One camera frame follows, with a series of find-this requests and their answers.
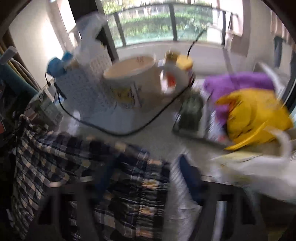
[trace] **patterned cloth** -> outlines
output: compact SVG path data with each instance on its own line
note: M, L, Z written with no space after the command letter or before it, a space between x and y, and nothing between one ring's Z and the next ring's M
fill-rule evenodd
M118 161L109 187L95 205L94 221L106 240L161 240L169 184L169 164L149 158L146 151L123 143L100 141L47 132L20 117L17 137L12 212L22 239L51 182L62 184L90 176L102 162ZM80 240L75 202L69 202L74 240Z

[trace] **yellow plastic bag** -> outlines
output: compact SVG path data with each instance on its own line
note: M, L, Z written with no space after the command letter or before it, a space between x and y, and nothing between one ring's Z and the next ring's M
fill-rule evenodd
M227 147L227 150L273 140L274 136L264 130L267 126L279 130L293 127L287 108L271 90L241 89L221 97L216 104L229 105L227 131L235 145Z

